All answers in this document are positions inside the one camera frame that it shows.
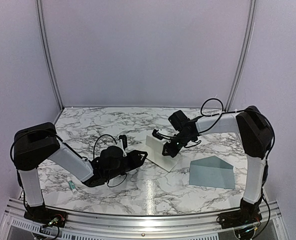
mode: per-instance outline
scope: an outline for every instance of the metal corner post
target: metal corner post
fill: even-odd
[[[36,1],[36,7],[37,7],[37,15],[38,15],[38,24],[39,24],[39,29],[40,29],[41,43],[42,43],[42,48],[43,48],[43,52],[45,55],[45,60],[46,60],[46,64],[47,64],[47,68],[48,68],[48,72],[49,72],[49,77],[50,77],[50,81],[51,81],[51,85],[52,85],[52,89],[53,89],[53,93],[54,93],[57,105],[60,109],[60,112],[62,112],[62,110],[64,109],[64,105],[62,102],[56,74],[54,72],[54,68],[53,68],[53,64],[52,64],[52,60],[51,60],[47,32],[46,32],[46,26],[45,26],[45,21],[44,21],[42,0],[35,0],[35,1]]]
[[[239,62],[237,65],[236,73],[234,75],[233,83],[231,86],[231,90],[228,96],[228,100],[225,106],[225,110],[229,111],[231,110],[233,100],[235,98],[235,95],[237,93],[237,89],[240,83],[245,59],[249,50],[250,46],[250,41],[251,41],[251,36],[253,32],[253,27],[254,27],[254,19],[255,19],[255,13],[256,13],[256,8],[258,5],[258,0],[250,0],[250,7],[249,7],[249,14],[248,14],[248,21],[247,21],[247,26],[246,26],[246,31],[243,39],[243,44],[242,44],[242,49],[241,49],[241,54],[239,57]]]

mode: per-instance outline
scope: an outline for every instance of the white marble surface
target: white marble surface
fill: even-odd
[[[111,134],[128,137],[128,151],[140,149],[146,131],[155,128],[173,132],[168,117],[178,108],[66,108],[56,127],[58,134],[80,155],[92,160],[93,144],[98,136]],[[198,109],[182,109],[189,118]],[[176,215],[201,213],[239,206],[246,181],[246,158],[233,133],[201,136],[202,144],[183,148],[180,161],[166,172],[149,160],[128,173],[118,187],[106,185],[89,188],[69,172],[46,160],[39,167],[41,188],[46,205],[78,211],[120,215]],[[109,138],[100,141],[96,155],[111,144]],[[189,166],[192,160],[217,156],[234,166],[236,189],[221,189],[189,185]],[[72,177],[78,190],[73,195],[67,177]],[[116,185],[123,179],[110,181]]]

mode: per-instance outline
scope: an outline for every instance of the gray marble vein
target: gray marble vein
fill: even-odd
[[[102,134],[128,137],[128,151],[143,146],[147,132],[167,129],[174,133],[168,117],[179,108],[107,107],[66,108],[56,128],[61,138],[80,155],[92,160],[93,144]],[[196,108],[182,108],[190,118],[199,115]],[[39,167],[41,188],[47,205],[78,211],[126,215],[176,215],[222,210],[239,206],[247,173],[246,157],[235,134],[201,136],[202,144],[182,149],[180,161],[171,172],[166,172],[149,160],[128,173],[118,187],[106,185],[89,188],[73,175],[46,160]],[[112,144],[103,138],[95,154]],[[221,189],[189,185],[189,166],[192,160],[217,156],[234,166],[235,189]],[[67,177],[78,190],[73,195]],[[110,181],[121,182],[123,176]]]

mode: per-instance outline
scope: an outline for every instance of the metal frame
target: metal frame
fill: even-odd
[[[276,220],[279,226],[283,226],[281,213],[276,201],[269,203],[271,209],[271,219]],[[64,209],[68,213],[65,228],[61,229],[62,236],[59,239],[71,239],[71,236],[97,237],[99,239],[195,239],[205,235],[213,235],[223,231],[216,222],[218,214],[236,208],[225,209],[205,213],[189,215],[170,216],[138,216],[138,215],[111,215],[90,212],[80,212]],[[260,205],[263,222],[268,218],[268,208],[263,203]],[[24,219],[25,208],[21,200],[11,198],[6,207],[5,215],[0,225],[0,240],[6,240],[13,220],[32,221]]]
[[[231,90],[228,96],[228,100],[225,106],[225,110],[229,111],[231,110],[233,100],[236,96],[237,89],[240,83],[240,79],[242,76],[242,70],[244,67],[245,59],[249,50],[250,42],[251,42],[251,37],[253,33],[253,27],[254,27],[254,20],[255,20],[255,13],[257,9],[257,0],[250,0],[250,7],[249,7],[249,14],[248,14],[248,21],[247,21],[247,27],[246,27],[246,32],[244,35],[243,39],[243,44],[242,44],[242,49],[241,49],[241,54],[239,57],[239,62],[238,66],[236,69],[236,73],[234,75],[234,79],[232,82]]]
[[[42,48],[43,48],[43,52],[44,52],[44,56],[45,56],[45,60],[46,60],[46,64],[47,64],[47,69],[49,72],[51,86],[53,89],[53,93],[54,93],[57,105],[58,105],[59,109],[62,111],[64,109],[64,105],[62,102],[56,74],[55,74],[52,60],[51,60],[51,54],[50,54],[46,26],[45,26],[44,15],[43,15],[42,0],[35,0],[35,1],[36,1],[38,24],[39,24],[39,29],[40,29]]]

